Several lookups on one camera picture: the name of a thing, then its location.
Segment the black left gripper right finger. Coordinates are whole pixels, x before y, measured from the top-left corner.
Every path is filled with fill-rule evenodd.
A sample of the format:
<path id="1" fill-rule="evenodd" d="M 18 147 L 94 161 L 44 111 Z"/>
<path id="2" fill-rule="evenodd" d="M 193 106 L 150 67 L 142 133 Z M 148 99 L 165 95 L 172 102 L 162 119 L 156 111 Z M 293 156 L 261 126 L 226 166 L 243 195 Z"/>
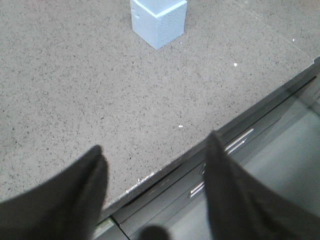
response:
<path id="1" fill-rule="evenodd" d="M 215 240 L 318 240 L 320 218 L 272 191 L 206 139 L 205 194 Z"/>

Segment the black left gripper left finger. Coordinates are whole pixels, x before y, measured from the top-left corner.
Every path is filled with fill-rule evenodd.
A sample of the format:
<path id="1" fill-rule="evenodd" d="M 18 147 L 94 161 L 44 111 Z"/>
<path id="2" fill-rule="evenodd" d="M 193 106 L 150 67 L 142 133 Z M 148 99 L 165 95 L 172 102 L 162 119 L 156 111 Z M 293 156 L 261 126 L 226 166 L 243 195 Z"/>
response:
<path id="1" fill-rule="evenodd" d="M 99 145 L 47 182 L 0 204 L 2 240 L 90 240 L 108 186 Z"/>

